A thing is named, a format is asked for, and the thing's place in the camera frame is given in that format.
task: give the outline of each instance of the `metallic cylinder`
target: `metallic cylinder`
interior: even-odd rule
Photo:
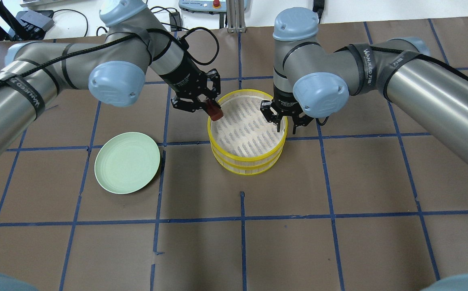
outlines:
[[[14,61],[5,70],[23,72],[33,67],[25,61]],[[55,83],[44,71],[25,79],[40,93],[46,105],[54,100],[57,94]],[[34,121],[35,116],[34,108],[24,96],[8,86],[0,88],[0,154]]]
[[[391,77],[387,94],[468,163],[468,81],[438,65],[414,59]]]

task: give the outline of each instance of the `robotic arm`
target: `robotic arm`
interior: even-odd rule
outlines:
[[[168,33],[145,3],[108,0],[99,13],[110,27],[103,45],[33,41],[9,49],[0,71],[0,154],[64,89],[90,90],[104,103],[132,105],[148,66],[176,92],[173,107],[203,109],[213,120],[222,117],[215,101],[220,94],[217,70],[199,70],[185,40]]]
[[[274,99],[261,103],[268,122],[279,129],[291,116],[294,134],[340,110],[349,95],[379,90],[468,163],[468,77],[427,57],[418,38],[350,44],[328,55],[317,42],[317,22],[305,8],[275,20]]]

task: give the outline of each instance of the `yellow rim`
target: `yellow rim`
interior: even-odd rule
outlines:
[[[217,159],[220,159],[222,162],[224,162],[225,164],[228,164],[229,166],[231,167],[234,167],[234,168],[237,168],[237,169],[241,169],[241,170],[255,170],[255,169],[258,169],[258,168],[263,168],[265,166],[267,166],[268,164],[271,164],[272,162],[274,162],[276,159],[278,159],[278,157],[280,156],[280,153],[282,153],[282,149],[284,148],[281,148],[279,151],[278,151],[278,155],[274,156],[271,160],[267,161],[267,162],[264,162],[263,164],[259,164],[257,166],[239,166],[237,164],[232,164],[231,162],[229,162],[228,160],[225,160],[223,159],[222,157],[218,156],[218,153],[216,152],[216,149],[210,145],[210,148],[212,149],[213,153],[214,153],[214,156],[217,157]]]
[[[276,157],[274,160],[272,160],[273,164],[269,165],[268,168],[266,168],[266,169],[264,169],[264,170],[262,170],[262,171],[260,171],[260,172],[257,172],[257,173],[249,173],[249,174],[247,174],[247,173],[239,173],[239,172],[233,171],[233,170],[231,170],[231,169],[225,167],[224,164],[221,164],[222,161],[219,160],[219,158],[217,157],[216,153],[215,153],[215,152],[212,152],[212,153],[213,153],[214,157],[216,158],[216,160],[218,161],[218,163],[221,165],[221,167],[223,167],[223,168],[226,169],[227,171],[229,171],[229,172],[231,172],[231,173],[234,173],[234,174],[238,174],[238,175],[252,176],[252,175],[262,174],[262,173],[264,173],[265,171],[271,169],[271,168],[275,165],[275,163],[278,161],[278,159],[280,158],[280,154],[282,154],[282,151],[277,155],[277,157]]]
[[[230,97],[233,94],[242,93],[242,92],[247,92],[247,93],[248,92],[258,92],[258,93],[263,94],[264,96],[266,96],[268,98],[268,100],[273,99],[273,97],[271,97],[269,94],[267,94],[265,92],[262,92],[262,91],[259,91],[259,90],[242,89],[242,90],[237,90],[237,91],[230,92],[229,94],[226,94],[225,96],[223,96],[221,99],[218,100],[218,103],[221,105],[221,101],[223,101],[224,99]],[[263,159],[271,156],[276,151],[278,151],[279,148],[282,148],[282,146],[284,145],[284,142],[286,141],[286,136],[288,136],[288,119],[284,118],[284,135],[282,136],[282,140],[280,140],[280,142],[276,145],[276,147],[274,147],[273,149],[271,149],[271,151],[265,153],[264,155],[255,156],[255,157],[241,157],[241,156],[236,156],[236,155],[233,155],[233,154],[225,151],[224,149],[222,149],[217,144],[217,142],[212,137],[212,132],[210,131],[210,123],[211,122],[212,122],[212,120],[209,117],[208,120],[207,120],[207,133],[208,133],[208,138],[210,140],[210,143],[213,144],[214,148],[216,148],[216,150],[218,150],[221,154],[226,155],[227,157],[231,158],[232,160],[238,160],[240,162],[255,162],[255,161],[263,160]]]

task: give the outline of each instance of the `black connector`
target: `black connector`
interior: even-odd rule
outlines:
[[[182,31],[182,18],[180,12],[175,11],[169,13],[169,24],[171,24],[171,31]]]

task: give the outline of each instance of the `plate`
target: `plate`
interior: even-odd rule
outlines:
[[[94,173],[106,191],[129,194],[146,186],[159,165],[160,151],[152,138],[142,133],[123,133],[103,145]]]

